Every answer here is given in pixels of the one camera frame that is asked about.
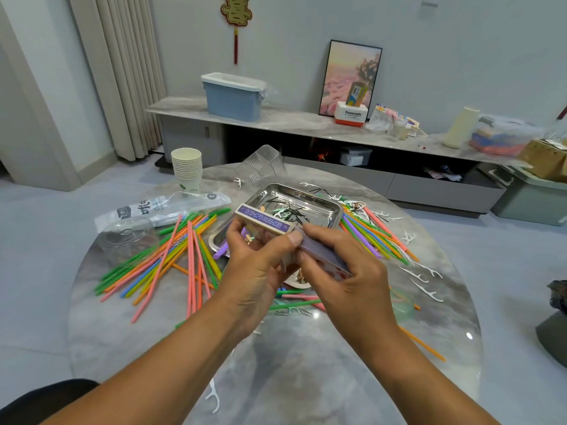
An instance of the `person's right hand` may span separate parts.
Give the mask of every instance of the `person's right hand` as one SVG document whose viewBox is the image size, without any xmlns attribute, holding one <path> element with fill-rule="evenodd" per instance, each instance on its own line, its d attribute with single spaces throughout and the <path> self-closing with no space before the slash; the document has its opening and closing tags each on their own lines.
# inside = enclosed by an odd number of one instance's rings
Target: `person's right hand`
<svg viewBox="0 0 567 425">
<path fill-rule="evenodd" d="M 338 282 L 308 254 L 297 252 L 305 280 L 321 298 L 333 325 L 358 355 L 375 351 L 385 338 L 397 336 L 386 266 L 343 231 L 312 224 L 305 224 L 303 230 L 334 249 L 353 274 Z"/>
</svg>

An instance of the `grey-green storage bin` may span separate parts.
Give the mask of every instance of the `grey-green storage bin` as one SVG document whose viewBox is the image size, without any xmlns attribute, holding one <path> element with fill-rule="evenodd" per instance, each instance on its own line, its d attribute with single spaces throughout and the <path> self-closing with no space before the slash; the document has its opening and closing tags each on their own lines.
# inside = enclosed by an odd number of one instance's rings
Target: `grey-green storage bin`
<svg viewBox="0 0 567 425">
<path fill-rule="evenodd" d="M 495 215 L 557 227 L 567 222 L 567 184 L 540 179 L 520 167 L 482 163 L 478 168 L 506 188 L 492 207 Z"/>
</svg>

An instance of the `tray rim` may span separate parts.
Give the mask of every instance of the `tray rim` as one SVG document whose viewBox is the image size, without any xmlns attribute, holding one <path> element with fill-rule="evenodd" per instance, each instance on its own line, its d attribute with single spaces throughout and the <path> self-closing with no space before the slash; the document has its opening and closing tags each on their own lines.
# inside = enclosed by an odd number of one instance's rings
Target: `tray rim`
<svg viewBox="0 0 567 425">
<path fill-rule="evenodd" d="M 325 201 L 328 201 L 329 203 L 331 203 L 331 204 L 333 204 L 333 205 L 339 207 L 338 218 L 337 218 L 337 220 L 335 221 L 334 225 L 333 225 L 332 227 L 329 227 L 329 228 L 336 228 L 336 227 L 338 227 L 338 223 L 341 221 L 341 218 L 343 217 L 343 213 L 344 213 L 344 210 L 345 210 L 345 209 L 343 208 L 343 206 L 341 206 L 341 205 L 340 205 L 339 203 L 337 203 L 336 201 L 328 200 L 328 199 L 323 198 L 323 197 L 318 197 L 317 195 L 313 195 L 313 194 L 311 194 L 311 193 L 309 193 L 309 192 L 302 191 L 301 189 L 294 188 L 293 186 L 280 184 L 280 183 L 278 183 L 278 182 L 271 182 L 271 183 L 267 184 L 266 186 L 260 188 L 258 191 L 256 191 L 254 194 L 252 194 L 252 196 L 251 196 L 244 204 L 250 205 L 250 203 L 251 203 L 252 201 L 254 201 L 255 199 L 257 199 L 257 197 L 258 197 L 263 191 L 265 191 L 265 190 L 268 188 L 268 186 L 270 186 L 270 185 L 285 186 L 286 188 L 294 189 L 294 190 L 296 190 L 296 191 L 299 191 L 299 192 L 302 192 L 302 193 L 304 193 L 304 194 L 306 194 L 306 195 L 309 195 L 310 197 L 317 198 L 318 200 L 325 200 Z M 214 240 L 215 236 L 216 236 L 217 234 L 219 234 L 219 233 L 230 223 L 230 221 L 232 220 L 233 215 L 234 215 L 234 211 L 232 211 L 231 217 L 226 221 L 225 224 L 223 224 L 219 229 L 216 229 L 211 235 L 209 235 L 209 248 L 211 248 L 211 249 L 214 250 L 215 252 L 217 252 L 217 251 L 220 249 L 220 247 L 216 246 L 216 244 L 214 244 L 213 240 Z"/>
</svg>

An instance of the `person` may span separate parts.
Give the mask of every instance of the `person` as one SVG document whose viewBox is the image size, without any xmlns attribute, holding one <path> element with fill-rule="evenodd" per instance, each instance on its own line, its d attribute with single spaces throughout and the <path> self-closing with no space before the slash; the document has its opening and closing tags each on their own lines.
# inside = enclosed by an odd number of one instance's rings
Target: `person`
<svg viewBox="0 0 567 425">
<path fill-rule="evenodd" d="M 283 274 L 279 268 L 280 259 L 290 252 L 337 331 L 408 424 L 498 423 L 399 330 L 386 267 L 354 238 L 336 229 L 303 227 L 348 264 L 353 277 L 337 282 L 296 250 L 300 232 L 251 248 L 240 235 L 243 225 L 235 219 L 227 232 L 230 261 L 213 297 L 179 329 L 44 425 L 181 424 L 232 349 L 258 327 L 280 284 L 296 270 L 288 268 Z"/>
</svg>

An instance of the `picture frame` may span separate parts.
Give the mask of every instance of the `picture frame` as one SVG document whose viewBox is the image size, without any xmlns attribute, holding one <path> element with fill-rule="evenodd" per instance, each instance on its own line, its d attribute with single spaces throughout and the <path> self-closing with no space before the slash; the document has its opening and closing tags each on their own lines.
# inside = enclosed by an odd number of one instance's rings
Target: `picture frame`
<svg viewBox="0 0 567 425">
<path fill-rule="evenodd" d="M 369 108 L 383 48 L 331 40 L 318 114 L 334 117 L 338 101 L 346 101 L 353 82 L 364 82 L 368 91 L 362 104 Z"/>
</svg>

